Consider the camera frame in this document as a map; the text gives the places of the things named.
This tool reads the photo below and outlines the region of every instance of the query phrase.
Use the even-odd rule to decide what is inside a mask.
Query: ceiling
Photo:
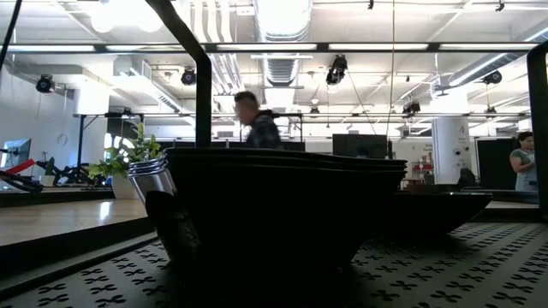
[[[395,19],[392,19],[392,1],[375,1],[372,10],[369,1],[314,0],[312,23],[307,40],[312,42],[513,42],[527,30],[545,24],[548,27],[548,1],[504,1],[502,12],[495,12],[498,1],[464,0],[397,0]],[[207,36],[207,1],[204,1],[204,32]],[[229,1],[231,7],[230,31],[236,42],[256,42],[255,20],[245,13],[253,8],[252,0]],[[0,33],[9,24],[13,1],[0,2]],[[170,32],[162,27],[146,33],[138,27],[115,27],[108,33],[93,30],[90,12],[96,1],[25,1],[15,28],[17,44],[150,44],[176,43]],[[395,37],[392,38],[392,25]],[[252,54],[237,54],[240,74],[246,89],[262,95],[262,66],[251,59]],[[400,112],[408,98],[398,100],[404,93],[422,84],[414,98],[420,100],[428,111],[432,100],[430,85],[425,84],[434,74],[453,74],[478,61],[485,53],[349,53],[348,74],[338,86],[338,91],[328,91],[325,73],[333,54],[316,53],[313,59],[301,60],[294,104],[288,111],[308,112],[311,100],[318,99],[322,113],[348,113],[367,111],[385,113],[390,101]],[[194,61],[184,54],[136,56],[151,65],[152,78],[170,95],[184,105],[195,99],[195,86],[180,82],[185,67]],[[12,57],[16,67],[43,64],[74,64],[89,69],[100,78],[112,81],[113,55],[17,55]],[[466,86],[470,110],[483,112],[487,102],[499,104],[512,98],[527,95],[527,70],[524,59],[519,59],[500,69],[501,84]],[[130,105],[150,105],[138,93],[128,93],[133,98]],[[528,101],[522,99],[499,112],[527,110]]]

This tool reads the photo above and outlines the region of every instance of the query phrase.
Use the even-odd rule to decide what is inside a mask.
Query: man
[[[278,149],[282,141],[272,110],[259,110],[259,102],[250,91],[237,93],[234,100],[240,123],[251,127],[247,144],[254,148]]]

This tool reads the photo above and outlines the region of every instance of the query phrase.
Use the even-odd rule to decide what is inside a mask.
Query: white pillar
[[[467,117],[442,117],[432,122],[436,184],[456,184],[462,168],[472,169]]]

